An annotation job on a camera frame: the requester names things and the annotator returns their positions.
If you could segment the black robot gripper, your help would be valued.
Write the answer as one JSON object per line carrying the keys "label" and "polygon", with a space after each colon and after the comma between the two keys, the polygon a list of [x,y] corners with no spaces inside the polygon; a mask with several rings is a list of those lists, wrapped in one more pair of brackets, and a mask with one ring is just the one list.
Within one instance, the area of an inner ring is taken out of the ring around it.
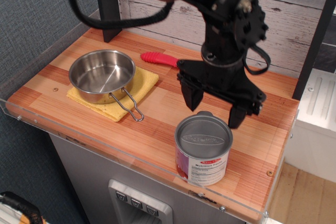
{"label": "black robot gripper", "polygon": [[222,54],[223,59],[202,48],[202,61],[179,60],[177,78],[187,107],[194,111],[203,99],[204,92],[231,103],[228,126],[237,129],[246,115],[258,115],[266,99],[258,87],[246,76],[262,74],[266,69],[251,70],[246,63],[247,52]]}

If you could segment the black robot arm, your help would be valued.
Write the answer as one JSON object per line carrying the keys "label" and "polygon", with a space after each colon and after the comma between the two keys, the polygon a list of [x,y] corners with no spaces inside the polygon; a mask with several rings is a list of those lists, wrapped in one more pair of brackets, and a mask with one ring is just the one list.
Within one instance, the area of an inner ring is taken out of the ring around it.
{"label": "black robot arm", "polygon": [[228,125],[238,128],[245,116],[259,114],[266,95],[248,78],[264,69],[252,70],[247,51],[259,54],[267,65],[269,55],[258,47],[268,26],[258,0],[182,0],[195,6],[205,22],[202,59],[179,60],[177,75],[186,105],[194,110],[204,93],[231,103]]}

